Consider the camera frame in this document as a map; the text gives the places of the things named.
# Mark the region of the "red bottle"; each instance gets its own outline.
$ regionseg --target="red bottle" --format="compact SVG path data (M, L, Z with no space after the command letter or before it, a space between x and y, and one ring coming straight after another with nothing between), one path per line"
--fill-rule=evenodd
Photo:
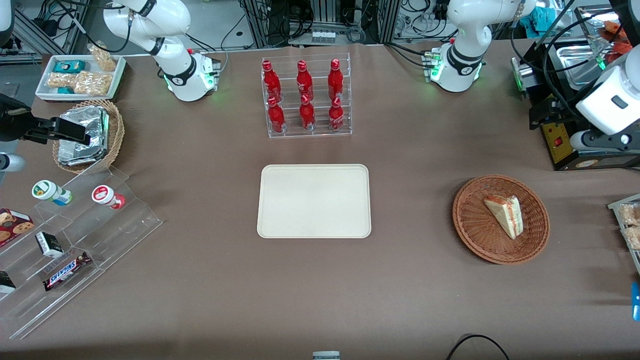
M307 70L307 63L305 60L298 61L298 77L296 80L298 81L300 96L309 95L309 101L313 101L314 86L311 81L311 74L309 74L309 71Z
M340 60L331 61L331 71L329 72L329 99L333 101L336 97L342 98L342 72L340 71Z
M269 96L269 120L271 121L271 128L276 133L284 133L287 131L287 123L284 121L284 111L280 105L278 105L278 101L275 96Z
M276 98L277 102L282 102L282 86L280 86L280 78L273 67L271 61L264 60L262 62L262 69L264 70L264 84L267 85L267 94Z
M340 105L341 101L339 97L333 99L331 103L331 108L329 109L329 130L330 131L340 131L342 128L342 116L344 111L342 110L342 106Z
M309 95L305 94L300 97L300 118L302 119L302 127L307 131L313 131L316 128L316 112L314 106L311 105Z

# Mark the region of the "round wicker plate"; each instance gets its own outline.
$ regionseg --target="round wicker plate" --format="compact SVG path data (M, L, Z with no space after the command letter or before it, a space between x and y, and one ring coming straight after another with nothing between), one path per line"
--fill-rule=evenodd
M108 100L89 100L83 101L74 106L75 108L83 108L85 106L102 106L109 113L109 152L106 156L101 160L101 162L106 165L111 165L118 156L120 152L120 146L122 145L122 138L124 137L124 123L122 122L122 116L118 111L118 108ZM60 142L53 142L53 161L56 162L57 166L63 170L73 172L75 174L80 174L84 169L88 168L93 164L83 164L83 165L74 165L74 166L66 166L62 165L58 161L58 149L60 148Z
M489 195L518 197L524 230L515 240L504 232L484 204ZM508 176L486 175L465 184L453 202L453 223L471 251L496 264L529 261L542 252L549 239L549 215L545 205L526 185Z

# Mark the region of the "table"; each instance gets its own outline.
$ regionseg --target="table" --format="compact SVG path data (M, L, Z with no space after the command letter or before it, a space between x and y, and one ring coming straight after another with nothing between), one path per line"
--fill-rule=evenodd
M270 140L261 58L343 51L353 64L353 136ZM508 42L494 42L477 83L450 94L383 46L232 53L220 90L193 103L166 90L152 58L129 58L115 166L166 222L26 339L2 342L13 351L3 359L299 360L317 350L444 359L472 332L513 359L637 359L637 275L606 207L639 192L637 174L553 172L542 136L528 130L511 56ZM35 101L33 113L69 107ZM29 165L6 177L6 207L33 206L37 180L72 177L50 145L22 143L18 153ZM371 235L260 238L260 171L278 163L367 166ZM484 262L452 225L458 189L493 173L523 181L547 206L549 243L526 264ZM474 339L454 358L500 357Z

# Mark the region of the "snickers wrapper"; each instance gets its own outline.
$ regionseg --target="snickers wrapper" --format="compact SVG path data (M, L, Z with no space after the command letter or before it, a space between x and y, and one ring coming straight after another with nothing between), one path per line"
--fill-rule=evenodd
M44 290L49 291L59 285L61 282L70 278L74 273L76 273L80 268L91 262L91 259L87 256L86 252L83 252L82 255L73 259L70 263L66 264L65 267L58 270L55 274L53 274L50 278L43 281Z
M15 285L9 279L6 271L0 271L0 293L10 294L15 290Z
M51 234L40 231L36 234L36 240L38 240L38 246L44 256L55 259L64 253L58 239Z

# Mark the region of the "white tray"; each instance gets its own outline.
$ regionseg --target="white tray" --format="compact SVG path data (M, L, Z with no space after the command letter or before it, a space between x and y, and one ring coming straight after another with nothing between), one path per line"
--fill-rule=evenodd
M263 238L366 238L369 170L361 164L268 165L262 169Z
M42 78L40 78L40 83L38 84L38 88L36 89L36 96L41 98L42 100L47 101L85 101L112 99L116 94L116 90L118 89L118 84L120 83L120 78L122 77L124 68L127 65L127 61L124 59L124 56L111 56L113 57L113 60L116 61L116 69L112 72L113 80L111 81L111 86L109 86L107 95L96 96L89 94L58 94L57 88L48 87L47 79L49 79L49 74L53 71L55 64L59 61L84 60L85 70L103 72L102 69L100 69L100 67L98 66L98 63L93 59L92 55L54 55L49 59L47 67L44 69L44 73L42 74Z

